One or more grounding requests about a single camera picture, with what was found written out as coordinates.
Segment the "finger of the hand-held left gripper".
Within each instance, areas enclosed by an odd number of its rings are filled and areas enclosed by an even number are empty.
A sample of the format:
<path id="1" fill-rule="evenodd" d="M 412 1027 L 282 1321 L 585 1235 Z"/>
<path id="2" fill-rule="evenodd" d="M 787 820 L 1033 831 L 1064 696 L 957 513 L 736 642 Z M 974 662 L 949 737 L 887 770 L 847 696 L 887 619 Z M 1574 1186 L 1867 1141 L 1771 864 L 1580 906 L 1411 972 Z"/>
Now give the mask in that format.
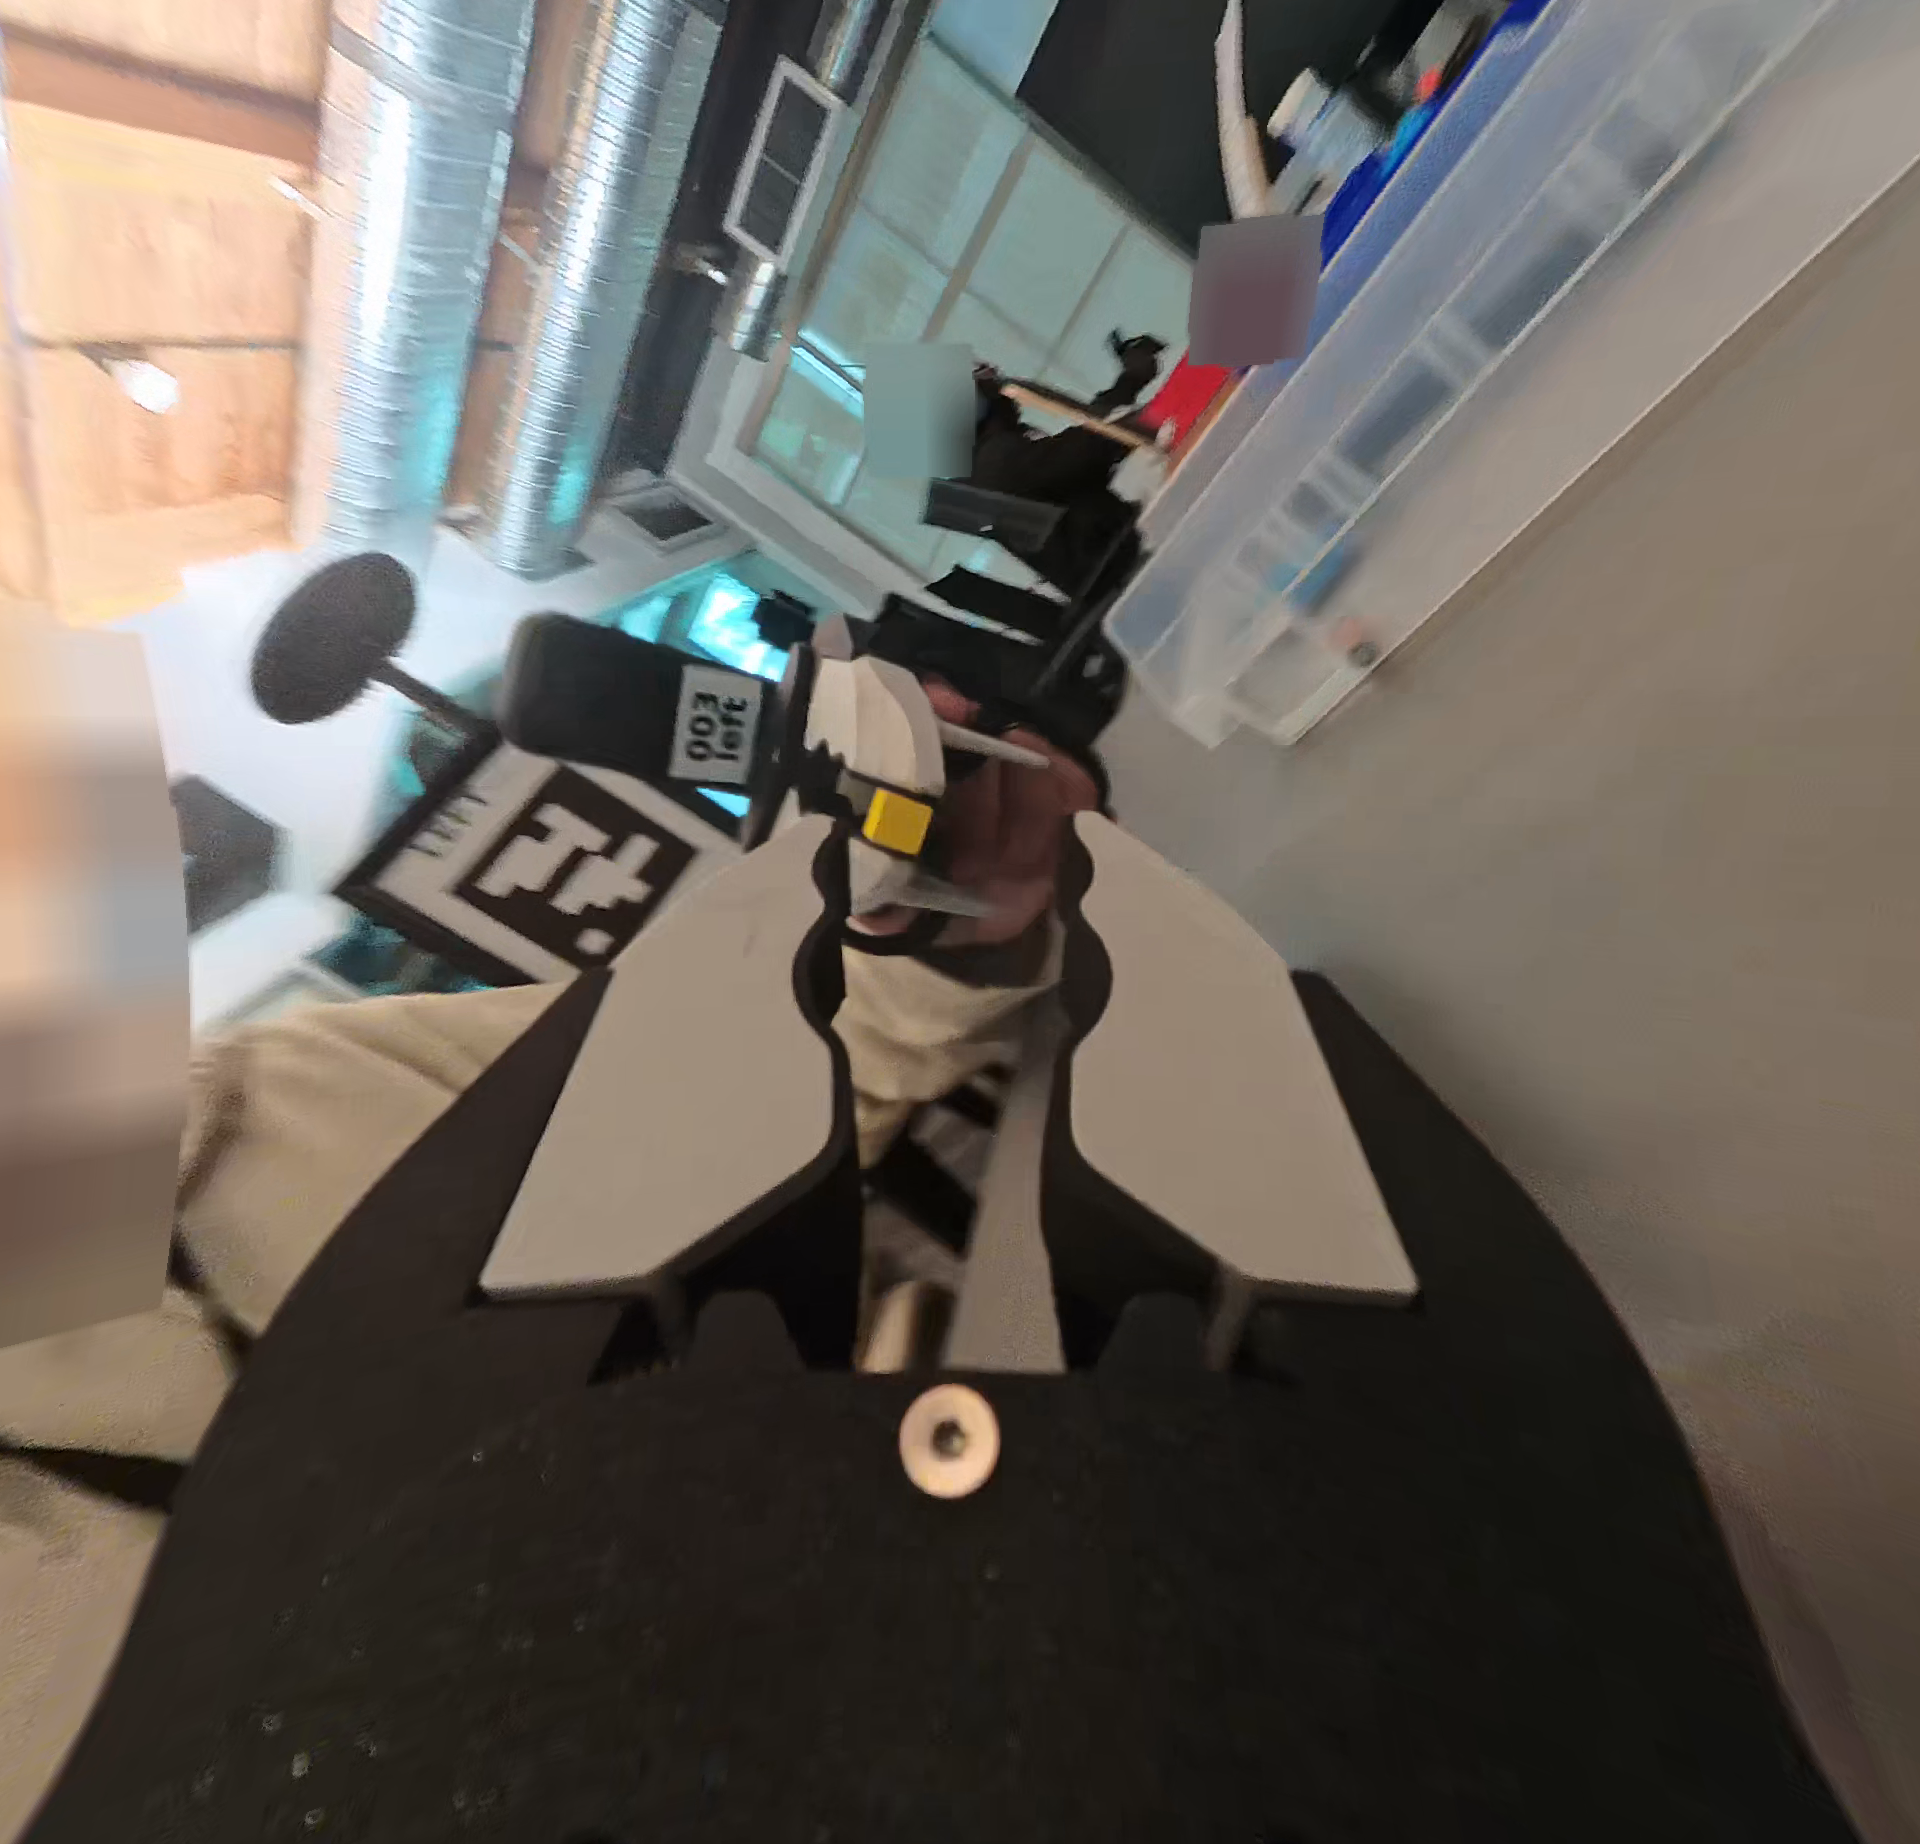
<path id="1" fill-rule="evenodd" d="M 806 750 L 877 790 L 920 800 L 946 795 L 946 752 L 1029 770 L 1048 766 L 1041 752 L 940 718 L 921 679 L 875 655 L 815 659 Z"/>
<path id="2" fill-rule="evenodd" d="M 848 854 L 851 926 L 911 926 L 920 917 L 980 920 L 992 904 L 894 852 Z"/>

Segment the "large black screen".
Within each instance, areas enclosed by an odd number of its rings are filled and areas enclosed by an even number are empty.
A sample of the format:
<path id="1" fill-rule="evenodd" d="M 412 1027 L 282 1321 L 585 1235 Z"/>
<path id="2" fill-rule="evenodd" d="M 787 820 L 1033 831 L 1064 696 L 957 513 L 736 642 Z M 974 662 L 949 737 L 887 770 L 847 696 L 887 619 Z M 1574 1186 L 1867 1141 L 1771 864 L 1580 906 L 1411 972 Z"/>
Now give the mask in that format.
<path id="1" fill-rule="evenodd" d="M 1294 78 L 1381 85 L 1442 0 L 1241 0 L 1245 87 L 1270 111 Z M 1229 0 L 1061 0 L 1016 96 L 1176 250 L 1229 216 L 1213 46 Z"/>

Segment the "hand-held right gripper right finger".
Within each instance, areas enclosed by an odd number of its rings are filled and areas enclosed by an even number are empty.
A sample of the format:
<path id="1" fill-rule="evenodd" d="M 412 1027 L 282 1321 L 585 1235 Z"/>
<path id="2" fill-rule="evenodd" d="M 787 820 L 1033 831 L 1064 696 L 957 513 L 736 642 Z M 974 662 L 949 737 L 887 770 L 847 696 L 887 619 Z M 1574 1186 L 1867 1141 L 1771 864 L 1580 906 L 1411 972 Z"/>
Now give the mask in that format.
<path id="1" fill-rule="evenodd" d="M 1421 1283 L 1277 950 L 1097 812 L 1063 854 L 1063 1333 L 1145 1298 L 1226 1367 L 1266 1306 L 1406 1312 Z"/>

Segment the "red storage bin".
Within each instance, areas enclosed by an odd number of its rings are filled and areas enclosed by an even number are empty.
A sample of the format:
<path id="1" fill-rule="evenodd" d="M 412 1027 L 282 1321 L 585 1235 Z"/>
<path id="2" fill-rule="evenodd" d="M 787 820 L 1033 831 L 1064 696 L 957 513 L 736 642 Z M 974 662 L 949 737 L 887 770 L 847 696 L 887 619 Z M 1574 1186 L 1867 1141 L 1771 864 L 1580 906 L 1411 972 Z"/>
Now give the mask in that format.
<path id="1" fill-rule="evenodd" d="M 1139 424 L 1153 435 L 1154 447 L 1168 454 L 1176 452 L 1213 420 L 1243 374 L 1241 369 L 1200 363 L 1182 354 L 1139 406 Z"/>

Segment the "black speaker box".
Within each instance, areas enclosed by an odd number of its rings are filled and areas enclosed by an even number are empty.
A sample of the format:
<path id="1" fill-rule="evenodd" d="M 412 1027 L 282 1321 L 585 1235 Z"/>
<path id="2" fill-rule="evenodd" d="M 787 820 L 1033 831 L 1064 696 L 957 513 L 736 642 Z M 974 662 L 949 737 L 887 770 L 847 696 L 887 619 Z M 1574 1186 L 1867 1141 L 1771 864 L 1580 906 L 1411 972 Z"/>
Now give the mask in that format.
<path id="1" fill-rule="evenodd" d="M 170 798 L 180 825 L 186 930 L 202 936 L 279 889 L 282 828 L 202 775 L 180 775 Z"/>

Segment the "light wooden board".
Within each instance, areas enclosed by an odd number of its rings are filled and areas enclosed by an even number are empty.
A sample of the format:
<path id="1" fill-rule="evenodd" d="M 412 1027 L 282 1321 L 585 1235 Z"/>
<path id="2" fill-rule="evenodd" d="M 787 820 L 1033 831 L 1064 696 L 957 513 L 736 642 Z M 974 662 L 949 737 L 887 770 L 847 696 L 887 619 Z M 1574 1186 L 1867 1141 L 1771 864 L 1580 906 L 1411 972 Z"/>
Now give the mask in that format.
<path id="1" fill-rule="evenodd" d="M 1006 396 L 1021 412 L 1039 412 L 1048 417 L 1061 420 L 1066 427 L 1077 427 L 1097 435 L 1102 439 L 1115 442 L 1121 447 L 1130 449 L 1159 449 L 1159 439 L 1154 432 L 1145 431 L 1132 417 L 1102 417 L 1091 412 L 1089 405 L 1076 401 L 1074 396 L 1045 387 L 1039 382 L 1026 382 L 1016 376 L 1000 376 L 999 392 Z"/>

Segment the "person's left hand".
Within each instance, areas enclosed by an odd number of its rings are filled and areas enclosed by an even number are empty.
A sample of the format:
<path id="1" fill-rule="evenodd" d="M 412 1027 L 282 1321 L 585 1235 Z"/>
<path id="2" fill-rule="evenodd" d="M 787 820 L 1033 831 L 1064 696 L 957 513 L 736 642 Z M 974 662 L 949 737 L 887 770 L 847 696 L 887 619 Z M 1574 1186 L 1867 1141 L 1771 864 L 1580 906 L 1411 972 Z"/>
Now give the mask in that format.
<path id="1" fill-rule="evenodd" d="M 1006 748 L 1036 756 L 1021 764 L 981 753 L 971 775 L 946 786 L 934 812 L 946 881 L 984 906 L 974 917 L 946 917 L 932 958 L 1021 945 L 1043 932 L 1061 881 L 1066 831 L 1076 816 L 1110 802 L 1106 769 L 1091 748 L 1061 748 L 1029 725 L 981 723 L 981 709 L 940 679 L 923 679 L 934 715 Z"/>

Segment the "white air vent grille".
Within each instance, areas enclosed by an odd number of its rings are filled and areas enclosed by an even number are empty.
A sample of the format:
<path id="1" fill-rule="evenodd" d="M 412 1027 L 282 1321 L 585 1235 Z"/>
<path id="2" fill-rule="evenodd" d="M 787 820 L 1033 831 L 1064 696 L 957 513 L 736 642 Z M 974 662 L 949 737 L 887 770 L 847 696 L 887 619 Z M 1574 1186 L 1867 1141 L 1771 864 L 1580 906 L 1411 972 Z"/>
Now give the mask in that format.
<path id="1" fill-rule="evenodd" d="M 725 233 L 784 270 L 848 104 L 794 59 L 778 58 L 732 181 Z"/>

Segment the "clear plastic organizer box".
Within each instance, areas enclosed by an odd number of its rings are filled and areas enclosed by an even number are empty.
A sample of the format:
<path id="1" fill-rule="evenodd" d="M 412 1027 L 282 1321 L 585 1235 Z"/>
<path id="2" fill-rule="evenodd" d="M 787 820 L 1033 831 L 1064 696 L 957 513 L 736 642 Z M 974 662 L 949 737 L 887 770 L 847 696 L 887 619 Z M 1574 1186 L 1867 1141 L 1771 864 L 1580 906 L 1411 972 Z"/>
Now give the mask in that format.
<path id="1" fill-rule="evenodd" d="M 1917 0 L 1559 6 L 1145 517 L 1104 632 L 1193 740 L 1303 739 L 1916 169 Z"/>

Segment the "wide silver ventilation duct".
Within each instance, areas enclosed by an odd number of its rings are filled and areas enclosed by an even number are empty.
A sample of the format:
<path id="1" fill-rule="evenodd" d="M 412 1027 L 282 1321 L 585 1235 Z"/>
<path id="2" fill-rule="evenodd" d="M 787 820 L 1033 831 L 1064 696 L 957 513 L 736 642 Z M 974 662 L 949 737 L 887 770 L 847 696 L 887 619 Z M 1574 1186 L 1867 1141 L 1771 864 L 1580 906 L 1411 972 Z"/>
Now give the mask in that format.
<path id="1" fill-rule="evenodd" d="M 293 528 L 421 558 L 444 505 L 539 0 L 332 0 Z"/>

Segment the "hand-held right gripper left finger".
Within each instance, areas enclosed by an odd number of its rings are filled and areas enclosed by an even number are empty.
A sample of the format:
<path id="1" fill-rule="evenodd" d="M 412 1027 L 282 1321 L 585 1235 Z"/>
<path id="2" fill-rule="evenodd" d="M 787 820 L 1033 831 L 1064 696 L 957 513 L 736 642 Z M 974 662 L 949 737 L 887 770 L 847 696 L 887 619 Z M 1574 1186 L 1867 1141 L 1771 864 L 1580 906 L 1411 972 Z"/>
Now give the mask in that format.
<path id="1" fill-rule="evenodd" d="M 851 1165 L 845 1053 L 804 986 L 823 820 L 715 871 L 613 965 L 477 1284 L 656 1291 Z"/>

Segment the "grey desk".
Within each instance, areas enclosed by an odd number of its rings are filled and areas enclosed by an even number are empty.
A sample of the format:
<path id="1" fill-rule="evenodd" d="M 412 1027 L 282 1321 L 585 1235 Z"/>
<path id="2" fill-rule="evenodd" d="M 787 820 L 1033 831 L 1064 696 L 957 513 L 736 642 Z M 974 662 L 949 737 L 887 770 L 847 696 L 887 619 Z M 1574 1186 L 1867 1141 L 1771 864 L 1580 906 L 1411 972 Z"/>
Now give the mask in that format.
<path id="1" fill-rule="evenodd" d="M 1869 1840 L 1916 1840 L 1916 272 L 1909 174 L 1303 745 L 1106 744 L 1596 1277 Z"/>

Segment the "white sign board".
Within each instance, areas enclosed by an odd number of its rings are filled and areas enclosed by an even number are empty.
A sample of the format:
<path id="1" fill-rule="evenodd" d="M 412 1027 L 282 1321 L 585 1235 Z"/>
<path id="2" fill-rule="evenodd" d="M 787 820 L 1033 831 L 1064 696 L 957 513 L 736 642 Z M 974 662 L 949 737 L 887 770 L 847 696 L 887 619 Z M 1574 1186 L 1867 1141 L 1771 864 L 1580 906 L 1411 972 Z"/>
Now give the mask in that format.
<path id="1" fill-rule="evenodd" d="M 1234 223 L 1268 214 L 1273 174 L 1261 125 L 1245 100 L 1245 0 L 1227 0 L 1213 39 L 1214 128 L 1224 190 Z"/>

